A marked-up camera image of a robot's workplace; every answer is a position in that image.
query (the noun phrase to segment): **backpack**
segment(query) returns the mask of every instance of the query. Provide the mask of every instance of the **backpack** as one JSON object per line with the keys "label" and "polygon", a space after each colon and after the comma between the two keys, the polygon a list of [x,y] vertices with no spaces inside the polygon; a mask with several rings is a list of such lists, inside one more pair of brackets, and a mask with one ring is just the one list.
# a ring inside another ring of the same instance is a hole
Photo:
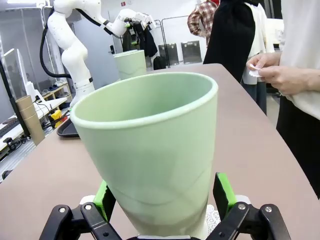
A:
{"label": "backpack", "polygon": [[166,58],[163,56],[156,56],[153,60],[153,70],[165,69],[166,65]]}

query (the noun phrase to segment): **white paper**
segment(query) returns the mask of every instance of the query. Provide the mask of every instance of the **white paper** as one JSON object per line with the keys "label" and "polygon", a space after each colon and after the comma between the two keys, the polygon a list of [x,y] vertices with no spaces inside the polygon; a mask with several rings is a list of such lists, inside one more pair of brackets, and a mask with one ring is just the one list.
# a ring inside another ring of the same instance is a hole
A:
{"label": "white paper", "polygon": [[255,71],[250,70],[249,71],[249,75],[252,76],[252,77],[256,77],[256,78],[261,78],[261,76],[259,75],[259,70],[261,68],[255,67],[252,63],[250,64],[250,67],[255,69]]}

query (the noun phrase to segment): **light green cup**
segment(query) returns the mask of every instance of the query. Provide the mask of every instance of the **light green cup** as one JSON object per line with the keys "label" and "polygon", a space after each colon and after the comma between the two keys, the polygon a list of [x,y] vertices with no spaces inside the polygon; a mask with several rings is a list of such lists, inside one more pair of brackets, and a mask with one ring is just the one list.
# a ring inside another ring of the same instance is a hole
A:
{"label": "light green cup", "polygon": [[202,74],[157,73],[102,87],[73,107],[81,140],[140,234],[208,236],[217,92]]}
{"label": "light green cup", "polygon": [[124,51],[113,55],[121,80],[129,79],[147,73],[144,50]]}

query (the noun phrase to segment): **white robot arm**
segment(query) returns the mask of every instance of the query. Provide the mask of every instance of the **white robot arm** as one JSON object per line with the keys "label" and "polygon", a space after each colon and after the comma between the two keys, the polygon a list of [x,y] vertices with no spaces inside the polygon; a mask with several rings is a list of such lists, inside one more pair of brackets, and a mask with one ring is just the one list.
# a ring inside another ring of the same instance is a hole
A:
{"label": "white robot arm", "polygon": [[108,33],[119,37],[126,32],[128,20],[141,23],[143,28],[148,24],[156,25],[150,15],[131,9],[122,9],[115,21],[110,22],[101,16],[101,0],[55,0],[55,12],[49,17],[47,24],[53,38],[64,50],[61,60],[73,80],[75,97],[70,104],[71,107],[95,90],[90,71],[84,61],[88,56],[88,50],[79,41],[66,21],[73,9],[83,10],[102,28],[106,28]]}

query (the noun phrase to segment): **hand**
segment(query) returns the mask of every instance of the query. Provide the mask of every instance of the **hand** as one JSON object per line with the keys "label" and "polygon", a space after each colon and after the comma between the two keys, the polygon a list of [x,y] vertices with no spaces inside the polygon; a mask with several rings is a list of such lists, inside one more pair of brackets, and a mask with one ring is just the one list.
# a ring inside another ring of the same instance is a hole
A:
{"label": "hand", "polygon": [[211,32],[201,31],[201,32],[199,33],[199,36],[200,36],[200,37],[204,37],[204,38],[210,37],[210,35],[211,35]]}
{"label": "hand", "polygon": [[284,95],[295,95],[308,90],[306,69],[270,66],[259,70],[259,75]]}
{"label": "hand", "polygon": [[250,64],[256,68],[262,69],[263,67],[279,66],[280,58],[282,52],[273,52],[273,53],[260,53],[252,57],[247,63],[246,66],[250,70],[255,70],[250,67]]}

